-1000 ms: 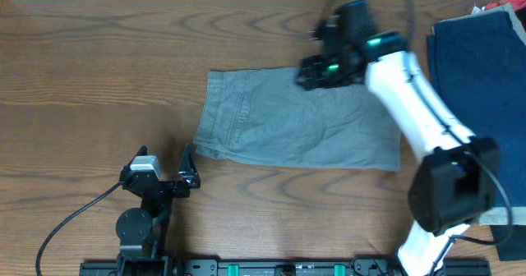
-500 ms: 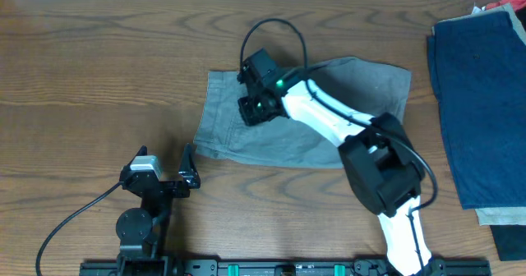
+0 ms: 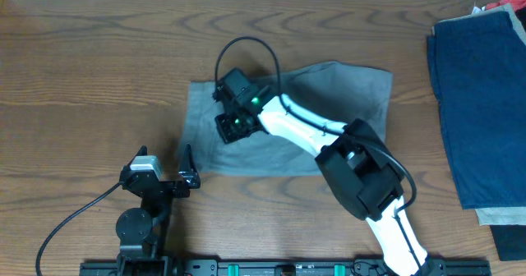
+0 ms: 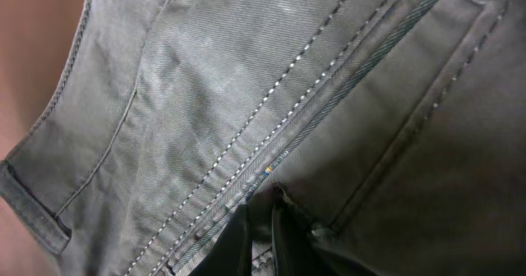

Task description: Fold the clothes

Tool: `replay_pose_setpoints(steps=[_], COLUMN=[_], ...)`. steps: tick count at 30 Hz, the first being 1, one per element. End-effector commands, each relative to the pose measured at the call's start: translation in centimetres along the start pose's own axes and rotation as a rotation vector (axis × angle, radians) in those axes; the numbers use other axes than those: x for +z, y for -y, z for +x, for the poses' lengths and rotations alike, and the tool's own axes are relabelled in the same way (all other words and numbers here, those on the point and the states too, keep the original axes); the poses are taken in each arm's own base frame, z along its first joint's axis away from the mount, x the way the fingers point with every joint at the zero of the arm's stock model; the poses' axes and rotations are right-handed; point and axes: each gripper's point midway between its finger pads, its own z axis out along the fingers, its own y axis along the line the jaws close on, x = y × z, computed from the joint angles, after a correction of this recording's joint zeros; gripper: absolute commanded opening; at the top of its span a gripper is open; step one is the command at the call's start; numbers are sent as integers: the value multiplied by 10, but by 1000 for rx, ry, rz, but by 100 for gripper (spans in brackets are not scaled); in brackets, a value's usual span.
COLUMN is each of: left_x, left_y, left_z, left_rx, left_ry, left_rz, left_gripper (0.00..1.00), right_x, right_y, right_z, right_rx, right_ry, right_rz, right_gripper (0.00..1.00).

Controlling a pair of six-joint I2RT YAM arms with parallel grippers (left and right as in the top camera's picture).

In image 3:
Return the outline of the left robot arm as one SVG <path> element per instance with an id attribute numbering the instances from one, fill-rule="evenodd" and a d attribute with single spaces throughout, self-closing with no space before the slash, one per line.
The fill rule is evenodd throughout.
<path id="1" fill-rule="evenodd" d="M 178 169 L 179 179 L 163 181 L 160 161 L 141 146 L 122 168 L 119 183 L 141 198 L 141 206 L 123 212 L 116 222 L 120 239 L 118 275 L 182 275 L 183 270 L 164 254 L 172 203 L 187 198 L 201 187 L 190 145 L 186 145 Z"/>

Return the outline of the grey shorts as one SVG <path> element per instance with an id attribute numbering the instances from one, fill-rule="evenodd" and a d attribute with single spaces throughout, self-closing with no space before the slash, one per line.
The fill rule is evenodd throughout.
<path id="1" fill-rule="evenodd" d="M 320 62 L 281 76 L 283 91 L 300 106 L 331 120 L 350 123 L 359 118 L 384 139 L 393 83 L 389 71 L 336 61 Z M 314 156 L 282 137 L 258 131 L 225 144 L 215 117 L 223 112 L 213 100 L 215 84 L 192 82 L 178 150 L 192 147 L 197 169 L 230 176 L 315 176 Z"/>

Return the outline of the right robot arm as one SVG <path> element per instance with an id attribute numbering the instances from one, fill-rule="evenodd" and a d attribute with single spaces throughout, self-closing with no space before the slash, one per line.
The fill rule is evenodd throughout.
<path id="1" fill-rule="evenodd" d="M 429 257 L 408 221 L 405 210 L 411 203 L 402 188 L 407 169 L 366 122 L 331 121 L 286 94 L 251 83 L 218 83 L 214 98 L 224 106 L 215 121 L 225 143 L 264 131 L 311 154 L 336 200 L 367 222 L 394 274 L 443 274 L 443 265 Z"/>

